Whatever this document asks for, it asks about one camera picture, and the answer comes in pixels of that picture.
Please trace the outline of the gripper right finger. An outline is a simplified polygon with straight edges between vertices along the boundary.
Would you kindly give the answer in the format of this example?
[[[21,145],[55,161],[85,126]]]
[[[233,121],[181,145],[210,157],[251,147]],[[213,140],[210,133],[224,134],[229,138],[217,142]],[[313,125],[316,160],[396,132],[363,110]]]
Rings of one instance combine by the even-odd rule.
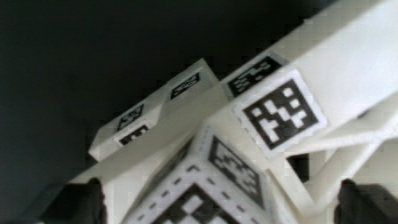
[[[398,198],[380,184],[341,181],[334,224],[398,224]]]

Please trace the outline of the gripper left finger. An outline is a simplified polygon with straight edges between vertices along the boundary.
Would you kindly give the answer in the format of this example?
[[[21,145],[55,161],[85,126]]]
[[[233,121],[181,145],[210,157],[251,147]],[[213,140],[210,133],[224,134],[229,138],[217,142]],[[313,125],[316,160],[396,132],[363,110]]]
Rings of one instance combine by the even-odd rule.
[[[16,224],[108,224],[100,179],[91,178],[85,183],[52,183]]]

